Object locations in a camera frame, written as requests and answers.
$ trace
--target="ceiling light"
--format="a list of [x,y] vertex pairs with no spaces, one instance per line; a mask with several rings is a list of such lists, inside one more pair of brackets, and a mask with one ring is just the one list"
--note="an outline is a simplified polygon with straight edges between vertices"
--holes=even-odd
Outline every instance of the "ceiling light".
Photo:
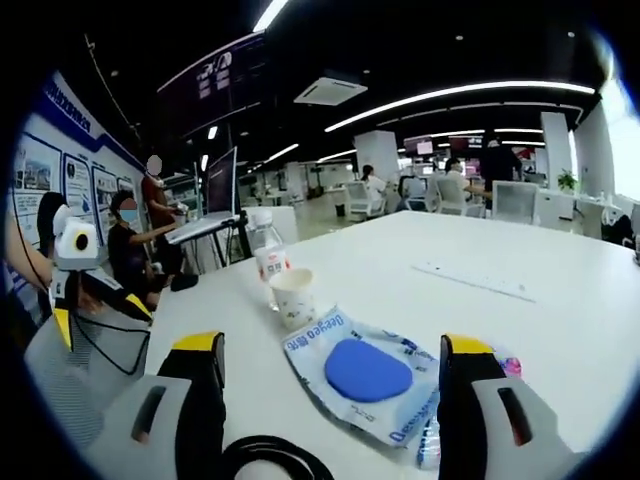
[[284,150],[281,150],[280,152],[276,153],[275,155],[271,155],[269,157],[269,160],[267,160],[267,162],[270,162],[271,160],[275,160],[278,157],[281,157],[282,155],[284,155],[285,153],[289,153],[291,150],[295,150],[296,148],[298,148],[300,145],[298,145],[297,143],[294,143],[293,145],[285,148]]
[[546,82],[541,80],[511,80],[507,82],[475,83],[473,85],[445,88],[444,90],[427,92],[421,95],[416,95],[415,97],[409,97],[403,100],[398,100],[396,102],[388,103],[386,105],[382,105],[380,107],[367,110],[366,112],[362,112],[351,118],[347,118],[342,122],[336,123],[335,125],[331,125],[330,127],[325,128],[324,131],[327,133],[333,132],[334,130],[344,127],[345,125],[349,125],[351,123],[357,122],[358,120],[362,120],[363,118],[367,118],[372,115],[376,115],[378,113],[386,112],[387,110],[391,110],[393,108],[402,107],[410,103],[428,100],[430,98],[444,97],[447,95],[455,95],[457,93],[464,93],[464,92],[475,92],[479,90],[492,90],[497,88],[552,88],[556,90],[567,90],[567,91],[572,91],[577,93],[585,93],[587,95],[593,95],[595,93],[595,90],[590,87],[573,85],[571,83]]
[[544,133],[535,128],[496,128],[496,133]]
[[264,11],[256,26],[253,27],[253,33],[266,30],[271,25],[271,22],[278,16],[280,11],[287,4],[288,0],[272,0],[267,9]]
[[332,158],[338,158],[338,157],[341,157],[343,155],[351,155],[352,153],[356,153],[356,152],[357,152],[357,150],[354,148],[353,150],[347,150],[346,152],[335,153],[333,155],[329,155],[328,157],[322,157],[322,158],[318,159],[318,163],[322,163],[324,161],[331,160]]
[[544,142],[524,142],[520,140],[509,140],[502,142],[504,145],[535,145],[536,147],[544,147]]
[[455,137],[457,135],[474,135],[476,133],[484,133],[484,130],[460,130],[459,132],[433,133],[431,135],[425,135],[425,137]]

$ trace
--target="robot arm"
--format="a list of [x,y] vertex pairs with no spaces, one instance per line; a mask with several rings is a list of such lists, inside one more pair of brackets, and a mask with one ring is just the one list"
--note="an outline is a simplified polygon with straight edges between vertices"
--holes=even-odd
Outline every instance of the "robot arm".
[[144,304],[100,267],[95,225],[63,205],[53,218],[54,255],[49,301],[65,344],[73,350],[71,315],[78,309],[78,289],[132,318],[151,322]]

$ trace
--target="floor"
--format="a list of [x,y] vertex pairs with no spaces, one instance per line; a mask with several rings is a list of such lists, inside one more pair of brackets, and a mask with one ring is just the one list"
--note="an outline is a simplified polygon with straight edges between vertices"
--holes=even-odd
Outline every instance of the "floor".
[[[344,217],[339,218],[336,215],[335,206],[329,195],[323,195],[320,198],[301,202],[295,206],[295,212],[298,222],[298,235],[301,241],[335,232],[336,230],[355,224]],[[545,226],[576,235],[588,235],[587,229],[585,228],[585,219],[577,213],[573,221],[558,219],[554,225]]]

